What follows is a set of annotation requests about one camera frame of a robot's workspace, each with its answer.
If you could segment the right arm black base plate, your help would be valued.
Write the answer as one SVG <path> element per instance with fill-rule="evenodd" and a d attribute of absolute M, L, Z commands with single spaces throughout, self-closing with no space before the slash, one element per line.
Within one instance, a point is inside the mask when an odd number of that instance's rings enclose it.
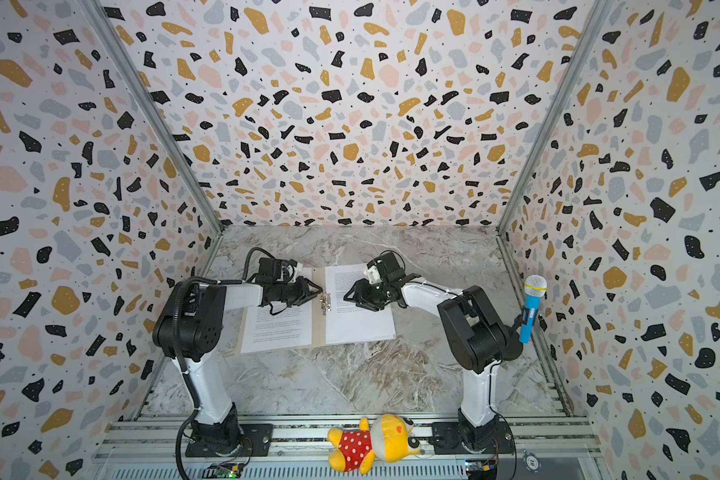
<path fill-rule="evenodd" d="M 481 427 L 473 427 L 469 422 L 433 423 L 430 444 L 438 455 L 488 455 L 515 452 L 511 429 L 501 419 Z"/>

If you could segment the silver folder clip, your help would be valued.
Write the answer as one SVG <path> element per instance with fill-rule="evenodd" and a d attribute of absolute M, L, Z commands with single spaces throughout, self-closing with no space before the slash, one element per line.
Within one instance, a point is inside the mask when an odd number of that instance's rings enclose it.
<path fill-rule="evenodd" d="M 322 315 L 326 316 L 331 310 L 331 296 L 329 293 L 323 292 L 320 296 L 320 305 Z"/>

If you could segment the text printed paper sheet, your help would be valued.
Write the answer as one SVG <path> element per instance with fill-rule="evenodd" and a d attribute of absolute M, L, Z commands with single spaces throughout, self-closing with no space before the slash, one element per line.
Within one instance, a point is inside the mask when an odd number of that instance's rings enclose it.
<path fill-rule="evenodd" d="M 313 301 L 286 308 L 249 307 L 244 310 L 237 354 L 294 349 L 312 345 Z"/>

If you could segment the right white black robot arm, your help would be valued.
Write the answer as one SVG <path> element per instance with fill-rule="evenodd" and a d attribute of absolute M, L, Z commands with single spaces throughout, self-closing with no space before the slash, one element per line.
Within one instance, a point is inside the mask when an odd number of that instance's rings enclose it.
<path fill-rule="evenodd" d="M 367 263 L 363 277 L 349 287 L 343 300 L 372 312 L 395 303 L 438 317 L 450 352 L 463 369 L 461 417 L 474 428 L 494 421 L 493 383 L 511 335 L 481 287 L 433 283 L 408 273 L 402 258 L 387 250 Z"/>

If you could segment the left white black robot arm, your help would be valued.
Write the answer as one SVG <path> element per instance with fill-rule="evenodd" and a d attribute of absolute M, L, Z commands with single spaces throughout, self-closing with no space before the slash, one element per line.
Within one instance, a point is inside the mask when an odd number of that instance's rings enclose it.
<path fill-rule="evenodd" d="M 153 343 L 178 368 L 192 402 L 193 428 L 218 427 L 234 414 L 214 359 L 228 310 L 308 305 L 323 288 L 299 273 L 299 263 L 266 255 L 236 279 L 192 276 L 178 282 L 152 332 Z"/>

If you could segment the beige manila folder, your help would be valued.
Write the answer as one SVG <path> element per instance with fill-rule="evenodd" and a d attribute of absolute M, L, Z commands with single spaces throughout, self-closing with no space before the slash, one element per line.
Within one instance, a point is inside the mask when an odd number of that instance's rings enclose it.
<path fill-rule="evenodd" d="M 304 276 L 306 278 L 314 281 L 317 285 L 321 286 L 323 288 L 323 292 L 325 292 L 325 273 L 324 273 L 325 268 L 316 268 L 316 269 L 307 268 L 304 273 Z M 312 345 L 308 346 L 308 347 L 301 347 L 301 348 L 314 348 L 314 347 L 328 345 L 325 343 L 326 318 L 325 318 L 325 316 L 322 315 L 321 305 L 320 305 L 320 296 L 318 296 L 317 298 L 312 300 L 313 301 Z"/>

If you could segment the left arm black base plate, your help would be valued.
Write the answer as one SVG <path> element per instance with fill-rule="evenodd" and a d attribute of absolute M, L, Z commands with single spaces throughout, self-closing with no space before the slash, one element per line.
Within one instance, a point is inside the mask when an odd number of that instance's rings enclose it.
<path fill-rule="evenodd" d="M 266 457 L 269 454 L 274 426 L 268 423 L 244 423 L 230 440 L 199 437 L 185 448 L 188 458 L 233 459 Z"/>

